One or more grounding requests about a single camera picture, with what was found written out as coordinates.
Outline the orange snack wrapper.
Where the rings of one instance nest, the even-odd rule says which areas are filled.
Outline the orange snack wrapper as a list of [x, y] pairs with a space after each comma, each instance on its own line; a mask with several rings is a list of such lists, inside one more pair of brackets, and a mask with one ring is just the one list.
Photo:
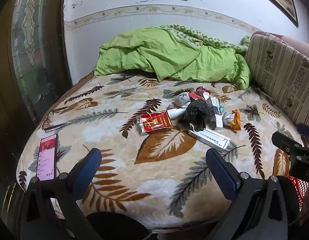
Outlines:
[[230, 122], [230, 126], [234, 131], [241, 131], [242, 126], [241, 126], [241, 116], [240, 113], [237, 109], [232, 111], [234, 117]]

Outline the long white medicine box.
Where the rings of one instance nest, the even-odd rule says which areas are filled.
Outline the long white medicine box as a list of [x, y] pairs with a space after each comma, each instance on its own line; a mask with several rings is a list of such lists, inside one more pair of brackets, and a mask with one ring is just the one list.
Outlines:
[[188, 130], [188, 134], [200, 142], [215, 148], [219, 152], [224, 152], [230, 144], [230, 139], [210, 129], [203, 129], [202, 131]]

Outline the black plastic bag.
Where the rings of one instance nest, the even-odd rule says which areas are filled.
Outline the black plastic bag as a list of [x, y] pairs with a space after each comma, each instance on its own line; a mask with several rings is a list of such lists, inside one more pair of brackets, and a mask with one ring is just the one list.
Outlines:
[[206, 128], [208, 119], [208, 104], [203, 100], [195, 100], [187, 106], [184, 114], [179, 119], [179, 123], [182, 125], [192, 124], [195, 131], [202, 131]]

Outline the red white torn wrapper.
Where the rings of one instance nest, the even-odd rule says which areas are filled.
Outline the red white torn wrapper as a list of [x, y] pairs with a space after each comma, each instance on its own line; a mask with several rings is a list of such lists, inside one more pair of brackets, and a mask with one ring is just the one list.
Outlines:
[[189, 96], [191, 102], [196, 101], [196, 100], [205, 101], [205, 99], [203, 97], [201, 97], [200, 95], [193, 93], [193, 92], [189, 93], [188, 96]]

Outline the white sock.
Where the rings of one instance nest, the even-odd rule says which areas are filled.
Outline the white sock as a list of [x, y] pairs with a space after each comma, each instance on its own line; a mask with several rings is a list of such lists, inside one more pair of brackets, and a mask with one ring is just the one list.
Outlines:
[[180, 108], [187, 108], [191, 103], [191, 99], [189, 97], [188, 92], [182, 92], [178, 96], [176, 96], [173, 100], [174, 104]]

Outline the red cigarette pack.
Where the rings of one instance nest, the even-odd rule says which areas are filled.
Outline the red cigarette pack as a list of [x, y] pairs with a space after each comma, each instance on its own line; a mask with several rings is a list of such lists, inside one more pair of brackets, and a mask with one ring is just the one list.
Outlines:
[[138, 122], [141, 135], [170, 131], [173, 128], [167, 111], [142, 114]]

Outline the teal tissue pack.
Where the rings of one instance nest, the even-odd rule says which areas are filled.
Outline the teal tissue pack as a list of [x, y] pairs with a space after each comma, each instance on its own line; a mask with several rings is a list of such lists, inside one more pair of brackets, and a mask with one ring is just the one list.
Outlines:
[[219, 108], [220, 108], [221, 114], [223, 114], [223, 113], [224, 113], [224, 110], [225, 110], [225, 107], [222, 106], [222, 105], [220, 105]]

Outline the white blue box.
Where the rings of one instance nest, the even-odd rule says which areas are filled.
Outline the white blue box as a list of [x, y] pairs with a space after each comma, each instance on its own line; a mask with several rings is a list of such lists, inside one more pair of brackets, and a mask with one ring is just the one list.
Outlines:
[[211, 96], [208, 92], [203, 93], [203, 98], [208, 105], [209, 120], [215, 123], [215, 129], [222, 129], [223, 120], [218, 99], [214, 96]]

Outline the white spray bottle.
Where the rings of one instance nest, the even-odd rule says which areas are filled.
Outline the white spray bottle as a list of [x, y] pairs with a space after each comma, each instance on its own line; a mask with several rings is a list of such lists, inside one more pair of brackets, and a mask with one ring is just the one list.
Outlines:
[[173, 108], [173, 109], [168, 109], [167, 114], [169, 115], [169, 118], [171, 120], [175, 120], [175, 119], [180, 119], [184, 115], [185, 111], [186, 111], [185, 108]]

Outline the red mesh trash basket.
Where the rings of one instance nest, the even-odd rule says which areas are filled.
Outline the red mesh trash basket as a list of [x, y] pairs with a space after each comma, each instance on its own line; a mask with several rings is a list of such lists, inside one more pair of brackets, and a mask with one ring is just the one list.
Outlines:
[[296, 189], [298, 201], [299, 201], [299, 207], [300, 207], [300, 210], [301, 210], [302, 204], [303, 204], [303, 199], [304, 199], [305, 193], [308, 189], [309, 183], [306, 182], [306, 181], [300, 180], [298, 178], [292, 177], [290, 175], [288, 175], [287, 178], [292, 182], [293, 186]]

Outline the striped beige bolster pillow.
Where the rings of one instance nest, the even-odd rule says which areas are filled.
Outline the striped beige bolster pillow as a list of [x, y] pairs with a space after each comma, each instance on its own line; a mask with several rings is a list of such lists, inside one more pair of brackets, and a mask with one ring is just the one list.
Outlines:
[[309, 126], [309, 44], [252, 35], [246, 61], [253, 79], [295, 123]]

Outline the pink headboard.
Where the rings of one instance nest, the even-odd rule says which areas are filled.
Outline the pink headboard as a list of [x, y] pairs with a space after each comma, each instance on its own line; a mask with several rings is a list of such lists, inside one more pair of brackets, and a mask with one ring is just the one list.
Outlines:
[[298, 40], [293, 39], [291, 37], [283, 36], [283, 35], [279, 35], [279, 34], [271, 33], [271, 35], [283, 40], [284, 42], [289, 44], [291, 47], [293, 47], [294, 49], [296, 49], [297, 51], [299, 51], [300, 53], [305, 55], [307, 58], [309, 58], [309, 44], [308, 43], [298, 41]]

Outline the leaf pattern bed blanket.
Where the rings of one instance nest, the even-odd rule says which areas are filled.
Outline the leaf pattern bed blanket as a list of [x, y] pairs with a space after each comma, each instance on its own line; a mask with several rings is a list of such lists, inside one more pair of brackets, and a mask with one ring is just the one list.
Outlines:
[[[175, 229], [219, 220], [230, 202], [205, 162], [208, 145], [173, 121], [169, 131], [141, 135], [138, 114], [164, 111], [193, 81], [157, 81], [145, 74], [97, 76], [67, 95], [35, 129], [16, 170], [22, 189], [36, 175], [39, 145], [56, 134], [56, 171], [69, 172], [92, 148], [102, 162], [78, 205], [85, 215], [99, 211], [132, 217], [151, 230]], [[226, 111], [237, 110], [242, 129], [220, 133], [230, 139], [221, 157], [254, 178], [288, 174], [288, 155], [271, 142], [281, 132], [302, 145], [309, 140], [268, 96], [229, 83], [204, 88]]]

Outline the red purple candy wrapper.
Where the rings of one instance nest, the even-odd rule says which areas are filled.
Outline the red purple candy wrapper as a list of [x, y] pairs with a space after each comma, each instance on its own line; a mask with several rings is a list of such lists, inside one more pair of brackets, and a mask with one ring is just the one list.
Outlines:
[[196, 93], [199, 95], [203, 95], [203, 93], [211, 93], [210, 90], [204, 88], [203, 86], [199, 86], [196, 88]]

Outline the green quilt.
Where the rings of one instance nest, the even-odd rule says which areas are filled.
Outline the green quilt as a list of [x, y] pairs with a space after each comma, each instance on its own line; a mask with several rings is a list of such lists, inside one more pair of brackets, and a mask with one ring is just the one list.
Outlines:
[[142, 70], [155, 74], [158, 81], [227, 81], [243, 90], [251, 81], [244, 58], [249, 43], [248, 36], [233, 44], [177, 24], [141, 28], [101, 45], [94, 74]]

